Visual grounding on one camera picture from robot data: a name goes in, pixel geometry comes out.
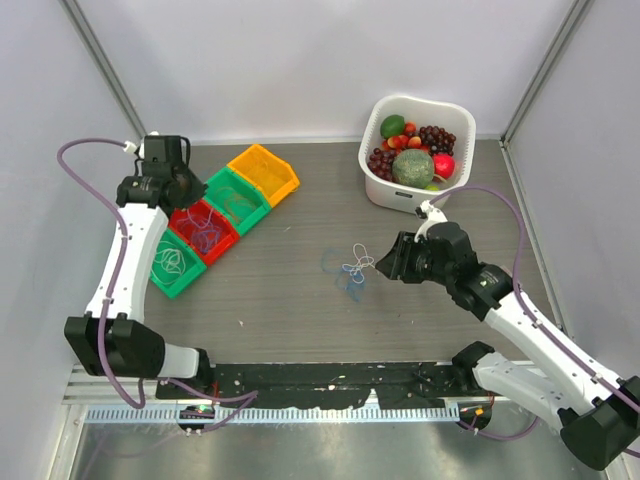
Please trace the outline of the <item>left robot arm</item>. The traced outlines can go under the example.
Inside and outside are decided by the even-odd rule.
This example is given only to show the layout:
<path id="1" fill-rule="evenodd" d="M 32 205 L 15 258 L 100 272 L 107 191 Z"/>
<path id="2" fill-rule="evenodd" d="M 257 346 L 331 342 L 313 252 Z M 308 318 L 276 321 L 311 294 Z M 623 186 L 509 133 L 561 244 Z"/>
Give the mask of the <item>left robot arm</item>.
<path id="1" fill-rule="evenodd" d="M 171 215 L 193 206 L 206 186 L 189 167 L 190 143 L 183 136 L 152 133 L 121 147 L 134 155 L 134 171 L 113 200 L 98 198 L 116 219 L 111 249 L 84 314 L 67 318 L 64 336 L 92 376 L 177 378 L 187 396 L 200 399 L 213 385 L 202 367 L 205 351 L 167 343 L 145 326 L 144 304 Z"/>

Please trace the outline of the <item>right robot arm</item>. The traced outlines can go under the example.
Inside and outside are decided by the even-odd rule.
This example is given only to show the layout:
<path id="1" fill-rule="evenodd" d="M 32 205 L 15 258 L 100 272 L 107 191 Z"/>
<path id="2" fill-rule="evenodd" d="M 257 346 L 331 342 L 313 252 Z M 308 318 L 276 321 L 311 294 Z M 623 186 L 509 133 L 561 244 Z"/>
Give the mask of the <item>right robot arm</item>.
<path id="1" fill-rule="evenodd" d="M 518 403 L 593 470 L 605 470 L 638 440 L 638 377 L 622 378 L 536 312 L 510 274 L 478 260 L 458 224 L 429 222 L 416 233 L 400 232 L 375 267 L 390 280 L 443 286 L 458 307 L 509 339 L 540 371 L 475 343 L 454 359 L 451 380 L 460 393 L 483 388 Z"/>

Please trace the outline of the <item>red plastic bin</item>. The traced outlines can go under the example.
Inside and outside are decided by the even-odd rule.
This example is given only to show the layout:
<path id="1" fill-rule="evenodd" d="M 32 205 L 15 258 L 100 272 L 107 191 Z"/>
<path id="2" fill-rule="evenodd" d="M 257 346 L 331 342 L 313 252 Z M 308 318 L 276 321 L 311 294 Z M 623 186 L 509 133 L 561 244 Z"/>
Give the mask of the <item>red plastic bin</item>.
<path id="1" fill-rule="evenodd" d="M 207 267 L 215 264 L 240 239 L 225 216 L 205 200 L 175 210 L 169 229 L 187 243 Z"/>

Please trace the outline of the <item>green plastic bin beside yellow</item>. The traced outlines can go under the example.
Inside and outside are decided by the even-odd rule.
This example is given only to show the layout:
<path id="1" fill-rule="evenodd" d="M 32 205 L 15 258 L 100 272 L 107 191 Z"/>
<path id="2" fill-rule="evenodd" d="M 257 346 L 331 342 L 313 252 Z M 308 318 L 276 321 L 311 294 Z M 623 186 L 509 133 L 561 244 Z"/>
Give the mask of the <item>green plastic bin beside yellow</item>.
<path id="1" fill-rule="evenodd" d="M 271 211 L 261 192 L 224 167 L 210 177 L 204 199 L 227 218 L 240 236 L 245 236 Z"/>

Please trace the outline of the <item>white plastic fruit basket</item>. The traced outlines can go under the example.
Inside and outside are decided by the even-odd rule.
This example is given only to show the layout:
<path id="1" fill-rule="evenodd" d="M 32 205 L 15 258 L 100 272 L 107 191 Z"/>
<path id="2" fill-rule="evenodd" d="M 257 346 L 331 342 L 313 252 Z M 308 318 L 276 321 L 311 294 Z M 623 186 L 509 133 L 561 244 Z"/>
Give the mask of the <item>white plastic fruit basket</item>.
<path id="1" fill-rule="evenodd" d="M 383 180 L 368 167 L 369 156 L 383 141 L 380 126 L 392 114 L 401 115 L 419 126 L 437 125 L 456 136 L 453 175 L 436 191 L 420 190 Z M 369 200 L 381 207 L 414 213 L 421 202 L 431 200 L 454 187 L 466 185 L 471 176 L 475 140 L 476 121 L 467 109 L 457 104 L 401 94 L 383 97 L 373 107 L 358 151 L 358 162 L 365 175 L 365 191 Z"/>

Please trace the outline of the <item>green plastic bin at end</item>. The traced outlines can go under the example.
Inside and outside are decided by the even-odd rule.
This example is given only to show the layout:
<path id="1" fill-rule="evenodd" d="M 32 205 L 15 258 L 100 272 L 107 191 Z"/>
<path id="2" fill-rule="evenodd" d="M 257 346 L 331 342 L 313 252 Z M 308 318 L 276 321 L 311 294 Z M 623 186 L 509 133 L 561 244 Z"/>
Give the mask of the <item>green plastic bin at end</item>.
<path id="1" fill-rule="evenodd" d="M 150 279 L 169 298 L 181 295 L 206 271 L 192 248 L 167 229 L 153 257 Z"/>

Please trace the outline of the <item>red apple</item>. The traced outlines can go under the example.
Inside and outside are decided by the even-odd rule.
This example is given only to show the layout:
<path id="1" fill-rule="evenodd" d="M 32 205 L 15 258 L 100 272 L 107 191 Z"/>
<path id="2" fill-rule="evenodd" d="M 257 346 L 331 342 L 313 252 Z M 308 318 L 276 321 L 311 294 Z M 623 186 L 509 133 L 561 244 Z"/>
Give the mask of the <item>red apple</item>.
<path id="1" fill-rule="evenodd" d="M 448 180 L 455 172 L 456 162 L 453 156 L 445 153 L 438 153 L 432 157 L 434 164 L 434 174 L 441 179 Z"/>

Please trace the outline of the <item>red and yellow peaches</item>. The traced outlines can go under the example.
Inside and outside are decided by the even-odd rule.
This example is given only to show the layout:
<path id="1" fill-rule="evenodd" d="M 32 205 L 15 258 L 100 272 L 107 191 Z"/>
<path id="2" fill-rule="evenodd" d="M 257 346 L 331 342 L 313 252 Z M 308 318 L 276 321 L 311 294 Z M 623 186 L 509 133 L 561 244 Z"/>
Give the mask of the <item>red and yellow peaches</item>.
<path id="1" fill-rule="evenodd" d="M 425 141 L 420 136 L 420 130 L 413 122 L 406 123 L 403 132 L 399 135 L 389 135 L 386 137 L 381 143 L 381 149 L 395 153 L 400 153 L 407 149 L 418 149 L 426 153 L 430 152 Z"/>

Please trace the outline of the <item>dark purple grape bunch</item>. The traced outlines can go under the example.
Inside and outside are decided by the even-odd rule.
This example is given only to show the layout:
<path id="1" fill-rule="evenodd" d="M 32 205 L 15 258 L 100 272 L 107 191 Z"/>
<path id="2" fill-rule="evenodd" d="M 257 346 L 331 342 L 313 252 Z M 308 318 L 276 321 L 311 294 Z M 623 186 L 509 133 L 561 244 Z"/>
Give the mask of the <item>dark purple grape bunch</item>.
<path id="1" fill-rule="evenodd" d="M 428 125 L 418 130 L 422 149 L 429 155 L 446 154 L 452 156 L 455 150 L 457 137 L 443 127 Z"/>

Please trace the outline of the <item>green lime fruit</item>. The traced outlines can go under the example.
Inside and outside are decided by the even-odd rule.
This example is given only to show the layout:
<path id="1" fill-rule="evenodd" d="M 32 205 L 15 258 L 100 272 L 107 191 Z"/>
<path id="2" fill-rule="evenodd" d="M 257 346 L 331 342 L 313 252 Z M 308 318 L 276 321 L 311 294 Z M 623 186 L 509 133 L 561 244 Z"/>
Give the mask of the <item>green lime fruit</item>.
<path id="1" fill-rule="evenodd" d="M 402 135 L 405 131 L 405 125 L 406 121 L 402 115 L 389 115 L 380 124 L 380 134 L 384 139 Z"/>

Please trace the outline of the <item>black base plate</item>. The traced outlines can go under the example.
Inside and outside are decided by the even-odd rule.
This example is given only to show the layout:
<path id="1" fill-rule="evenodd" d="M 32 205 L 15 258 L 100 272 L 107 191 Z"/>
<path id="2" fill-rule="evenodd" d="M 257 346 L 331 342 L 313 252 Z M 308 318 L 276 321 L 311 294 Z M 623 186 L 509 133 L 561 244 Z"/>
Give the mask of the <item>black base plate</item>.
<path id="1" fill-rule="evenodd" d="M 359 409 L 371 393 L 380 407 L 440 407 L 446 399 L 496 397 L 471 373 L 436 362 L 217 364 L 203 384 L 187 384 L 223 398 L 255 391 L 259 409 Z"/>

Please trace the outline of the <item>aluminium frame post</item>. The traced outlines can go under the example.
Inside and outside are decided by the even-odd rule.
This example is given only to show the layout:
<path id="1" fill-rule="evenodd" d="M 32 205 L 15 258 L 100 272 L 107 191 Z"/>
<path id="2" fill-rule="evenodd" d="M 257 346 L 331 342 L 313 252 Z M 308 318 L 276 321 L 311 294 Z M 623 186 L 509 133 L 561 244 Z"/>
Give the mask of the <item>aluminium frame post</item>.
<path id="1" fill-rule="evenodd" d="M 564 51 L 568 48 L 572 38 L 578 31 L 593 4 L 593 0 L 575 0 L 571 2 L 569 10 L 563 18 L 539 67 L 531 78 L 514 114 L 500 137 L 500 142 L 503 147 L 508 147 L 516 136 L 526 116 L 553 74 Z"/>
<path id="2" fill-rule="evenodd" d="M 58 3 L 79 36 L 125 120 L 138 137 L 143 137 L 147 132 L 144 122 L 80 2 L 77 0 L 59 0 Z"/>

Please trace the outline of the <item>right aluminium frame post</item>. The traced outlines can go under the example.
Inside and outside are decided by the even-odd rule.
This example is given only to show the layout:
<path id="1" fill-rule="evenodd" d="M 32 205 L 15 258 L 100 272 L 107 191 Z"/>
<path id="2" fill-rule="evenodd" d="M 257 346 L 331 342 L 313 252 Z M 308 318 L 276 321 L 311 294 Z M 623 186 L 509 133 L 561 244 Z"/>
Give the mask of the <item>right aluminium frame post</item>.
<path id="1" fill-rule="evenodd" d="M 514 114 L 500 137 L 500 142 L 503 147 L 508 147 L 516 136 L 526 116 L 553 74 L 564 51 L 568 48 L 572 38 L 578 31 L 593 4 L 593 0 L 575 0 L 571 2 L 569 10 L 563 18 L 539 67 L 531 78 Z"/>

